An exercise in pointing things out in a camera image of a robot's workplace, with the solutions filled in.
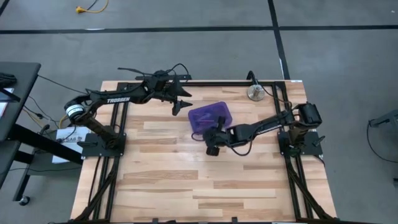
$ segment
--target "purple plastic container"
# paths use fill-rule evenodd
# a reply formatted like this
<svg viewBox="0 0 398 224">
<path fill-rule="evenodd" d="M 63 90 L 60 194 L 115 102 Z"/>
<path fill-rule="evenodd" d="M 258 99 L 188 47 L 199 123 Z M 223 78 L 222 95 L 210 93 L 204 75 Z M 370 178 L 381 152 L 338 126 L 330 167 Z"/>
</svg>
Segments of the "purple plastic container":
<svg viewBox="0 0 398 224">
<path fill-rule="evenodd" d="M 226 103 L 222 101 L 188 112 L 188 118 L 195 134 L 203 134 L 206 129 L 217 126 L 218 117 L 220 116 L 225 117 L 224 127 L 231 125 L 231 113 Z"/>
</svg>

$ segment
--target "caster wheel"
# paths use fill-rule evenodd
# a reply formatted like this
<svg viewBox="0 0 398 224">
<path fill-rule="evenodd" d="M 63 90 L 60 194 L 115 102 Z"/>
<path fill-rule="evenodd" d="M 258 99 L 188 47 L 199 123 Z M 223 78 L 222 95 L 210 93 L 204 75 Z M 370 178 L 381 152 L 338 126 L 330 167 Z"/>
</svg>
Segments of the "caster wheel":
<svg viewBox="0 0 398 224">
<path fill-rule="evenodd" d="M 25 206 L 30 202 L 30 197 L 28 196 L 22 196 L 22 198 L 19 200 L 19 205 L 20 206 Z"/>
</svg>

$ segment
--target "black desk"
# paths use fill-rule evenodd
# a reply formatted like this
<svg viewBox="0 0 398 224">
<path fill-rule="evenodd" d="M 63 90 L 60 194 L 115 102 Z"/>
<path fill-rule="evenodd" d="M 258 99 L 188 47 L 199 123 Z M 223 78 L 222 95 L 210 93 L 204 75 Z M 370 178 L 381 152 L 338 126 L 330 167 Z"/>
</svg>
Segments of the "black desk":
<svg viewBox="0 0 398 224">
<path fill-rule="evenodd" d="M 40 67 L 39 63 L 0 62 L 0 72 L 15 75 L 17 78 L 17 83 L 7 88 L 13 88 L 13 94 L 21 99 L 20 102 L 8 103 L 3 115 L 0 117 L 0 188 L 13 160 L 26 164 L 31 164 L 34 160 L 35 156 L 33 154 L 18 150 L 21 143 L 39 148 L 76 164 L 83 164 L 80 153 L 16 124 L 17 118 L 38 77 Z M 28 179 L 29 173 L 27 170 L 14 200 L 21 199 Z"/>
</svg>

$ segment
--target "wooden table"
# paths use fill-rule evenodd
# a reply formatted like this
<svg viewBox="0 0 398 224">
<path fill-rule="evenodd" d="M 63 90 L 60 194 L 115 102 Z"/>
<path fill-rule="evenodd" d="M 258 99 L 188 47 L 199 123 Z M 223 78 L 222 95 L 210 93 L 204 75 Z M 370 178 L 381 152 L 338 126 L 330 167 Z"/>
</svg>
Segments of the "wooden table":
<svg viewBox="0 0 398 224">
<path fill-rule="evenodd" d="M 103 82 L 102 90 L 115 90 L 117 83 Z M 302 82 L 286 81 L 286 87 L 293 105 L 306 102 Z M 159 100 L 145 105 L 129 104 L 127 145 L 119 166 L 111 221 L 151 222 L 159 218 L 160 221 L 230 222 L 231 217 L 248 222 L 294 220 L 277 130 L 258 136 L 246 157 L 237 156 L 225 147 L 218 157 L 207 156 L 205 143 L 191 139 L 189 110 L 225 101 L 233 124 L 254 123 L 275 115 L 272 97 L 251 101 L 246 96 L 246 86 L 184 89 L 192 94 L 184 100 L 193 106 L 182 109 L 178 116 L 171 115 L 172 105 Z M 109 124 L 112 108 L 112 105 L 102 106 L 96 119 Z M 238 149 L 245 152 L 248 145 Z M 303 156 L 302 160 L 309 191 L 326 212 L 335 216 L 323 164 L 313 156 Z M 97 158 L 84 161 L 72 218 L 87 205 L 96 161 Z M 105 193 L 100 218 L 107 196 Z M 298 199 L 305 217 L 299 190 Z"/>
</svg>

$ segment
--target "concrete floor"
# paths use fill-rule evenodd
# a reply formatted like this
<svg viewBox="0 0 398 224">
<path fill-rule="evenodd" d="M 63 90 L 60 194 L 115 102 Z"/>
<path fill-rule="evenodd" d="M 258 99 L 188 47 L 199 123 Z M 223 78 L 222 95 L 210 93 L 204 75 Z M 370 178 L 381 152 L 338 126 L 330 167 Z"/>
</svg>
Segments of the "concrete floor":
<svg viewBox="0 0 398 224">
<path fill-rule="evenodd" d="M 10 0 L 0 29 L 271 25 L 267 1 L 260 0 L 112 0 L 103 13 L 75 14 L 77 5 L 90 2 Z M 275 8 L 280 26 L 398 24 L 395 0 L 275 0 Z M 366 125 L 398 107 L 398 30 L 281 35 L 291 79 L 303 80 L 308 100 L 323 118 L 318 131 L 326 136 L 322 146 L 338 216 L 396 223 L 398 190 L 392 178 L 398 176 L 398 165 L 370 151 Z M 39 62 L 42 76 L 79 90 L 98 89 L 103 80 L 134 78 L 117 67 L 154 72 L 179 62 L 196 80 L 242 79 L 248 70 L 261 79 L 282 79 L 273 31 L 0 35 L 0 49 L 0 60 Z M 75 94 L 38 79 L 31 96 L 59 119 L 63 104 Z M 31 101 L 27 106 L 36 109 Z M 38 130 L 24 114 L 18 122 Z M 381 155 L 398 161 L 398 142 L 391 133 L 389 126 L 371 129 L 371 142 Z M 15 162 L 15 167 L 23 165 Z M 11 172 L 0 190 L 1 224 L 69 219 L 78 173 L 31 178 L 25 194 L 33 199 L 26 207 L 11 201 L 21 175 Z"/>
</svg>

